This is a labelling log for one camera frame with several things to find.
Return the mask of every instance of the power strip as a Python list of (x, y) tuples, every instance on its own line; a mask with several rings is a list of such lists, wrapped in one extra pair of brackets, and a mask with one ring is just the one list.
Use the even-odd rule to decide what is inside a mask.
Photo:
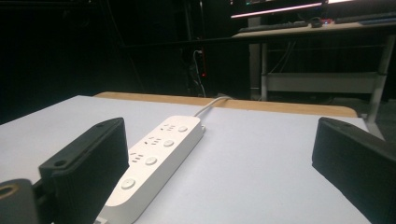
[(131, 147), (130, 167), (98, 219), (111, 224), (135, 222), (194, 149), (204, 131), (196, 117), (173, 116)]

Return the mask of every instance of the white table surface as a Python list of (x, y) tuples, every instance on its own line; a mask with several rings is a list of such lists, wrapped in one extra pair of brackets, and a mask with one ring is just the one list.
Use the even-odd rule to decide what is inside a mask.
[[(77, 96), (0, 126), (0, 182), (37, 167), (92, 125), (123, 117), (128, 147), (201, 107)], [(203, 139), (136, 223), (369, 223), (312, 167), (320, 116), (211, 108)], [(366, 130), (362, 119), (336, 118)]]

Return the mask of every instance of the power strip switch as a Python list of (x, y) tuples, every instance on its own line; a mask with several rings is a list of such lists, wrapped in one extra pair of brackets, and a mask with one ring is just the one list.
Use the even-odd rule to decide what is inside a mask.
[(128, 150), (130, 167), (99, 214), (111, 224), (135, 222), (205, 132), (199, 118), (166, 119)]

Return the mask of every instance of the desk leg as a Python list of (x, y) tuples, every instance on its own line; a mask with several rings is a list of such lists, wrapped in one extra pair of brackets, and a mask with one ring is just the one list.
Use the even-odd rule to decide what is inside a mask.
[(370, 133), (381, 138), (383, 138), (383, 136), (375, 125), (375, 119), (378, 113), (379, 105), (381, 103), (381, 97), (385, 87), (385, 82), (387, 80), (389, 62), (395, 44), (395, 36), (396, 35), (390, 35), (387, 37), (387, 42), (382, 51), (382, 57), (377, 72), (378, 76), (376, 78), (372, 97), (370, 100), (370, 111), (366, 119), (367, 128), (369, 129)]
[(268, 89), (267, 89), (267, 44), (262, 44), (262, 101), (268, 100)]

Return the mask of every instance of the computer monitor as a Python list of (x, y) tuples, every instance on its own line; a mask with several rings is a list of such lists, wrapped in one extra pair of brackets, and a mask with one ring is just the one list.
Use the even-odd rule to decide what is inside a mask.
[(320, 8), (326, 0), (230, 0), (232, 19)]

